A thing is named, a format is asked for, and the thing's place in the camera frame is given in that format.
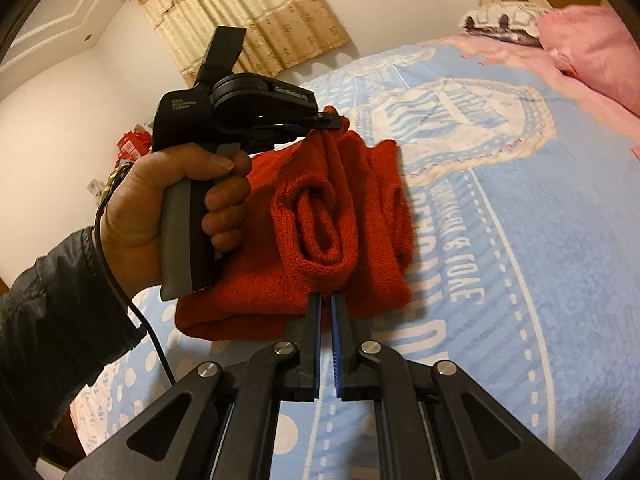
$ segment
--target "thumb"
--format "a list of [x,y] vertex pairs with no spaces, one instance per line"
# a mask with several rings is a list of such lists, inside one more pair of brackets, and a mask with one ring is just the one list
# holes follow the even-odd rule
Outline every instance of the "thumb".
[[143,156],[132,171],[145,184],[164,189],[185,177],[212,180],[228,174],[233,167],[233,162],[224,156],[214,155],[197,144],[182,144]]

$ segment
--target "ceiling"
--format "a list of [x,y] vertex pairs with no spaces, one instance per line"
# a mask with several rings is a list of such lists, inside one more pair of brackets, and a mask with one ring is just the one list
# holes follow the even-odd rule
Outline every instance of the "ceiling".
[[47,68],[95,45],[125,0],[42,0],[0,64],[0,100]]

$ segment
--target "black cable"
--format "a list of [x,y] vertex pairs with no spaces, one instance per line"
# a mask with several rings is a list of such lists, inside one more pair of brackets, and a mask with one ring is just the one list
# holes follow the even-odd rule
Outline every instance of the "black cable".
[[169,366],[169,361],[166,360],[166,356],[164,355],[162,346],[158,341],[158,336],[156,335],[156,332],[154,332],[154,329],[151,326],[151,323],[148,322],[146,317],[142,315],[142,312],[139,311],[139,309],[129,299],[128,295],[124,292],[124,290],[122,290],[122,287],[120,286],[115,276],[111,272],[111,269],[107,264],[107,260],[104,257],[104,251],[102,250],[102,240],[100,239],[100,220],[102,219],[102,215],[104,214],[104,211],[107,207],[107,204],[109,203],[109,200],[113,195],[113,192],[118,187],[118,184],[122,182],[122,179],[127,175],[127,173],[129,173],[129,170],[132,168],[132,166],[133,166],[132,164],[125,164],[118,169],[115,176],[113,177],[113,182],[105,192],[103,199],[100,201],[100,205],[98,206],[98,211],[95,214],[95,224],[94,224],[95,247],[98,251],[98,257],[100,258],[100,262],[102,264],[104,272],[106,273],[107,278],[111,282],[111,286],[118,293],[122,301],[124,301],[124,303],[131,309],[131,311],[140,320],[140,323],[142,324],[142,326],[145,327],[146,332],[149,334],[149,337],[151,338],[151,341],[154,344],[154,347],[156,348],[156,353],[158,354],[158,358],[162,363],[162,368],[164,368],[164,373],[166,373],[166,376],[169,378],[169,382],[171,383],[171,386],[173,386],[175,384],[174,373],[171,371],[171,367]]

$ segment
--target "pillow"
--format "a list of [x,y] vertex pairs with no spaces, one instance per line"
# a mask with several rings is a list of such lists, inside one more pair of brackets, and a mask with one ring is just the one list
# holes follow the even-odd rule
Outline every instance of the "pillow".
[[550,10],[529,2],[496,2],[466,13],[458,25],[474,36],[540,46],[536,21]]
[[571,6],[542,16],[538,28],[559,70],[640,116],[640,49],[615,10]]

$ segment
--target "person's arm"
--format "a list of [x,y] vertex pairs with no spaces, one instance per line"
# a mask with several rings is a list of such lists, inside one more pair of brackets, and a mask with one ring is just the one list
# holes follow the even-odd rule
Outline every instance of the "person's arm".
[[0,406],[32,462],[78,391],[142,336],[105,280],[90,228],[0,296]]
[[[164,189],[184,177],[212,180],[231,171],[207,193],[209,213],[202,220],[211,242],[229,251],[241,243],[250,170],[243,152],[229,161],[195,144],[145,155],[133,165],[100,225],[106,263],[130,298],[161,281]],[[111,290],[90,228],[38,259],[0,296],[0,422],[4,418],[32,463],[78,391],[142,335]]]

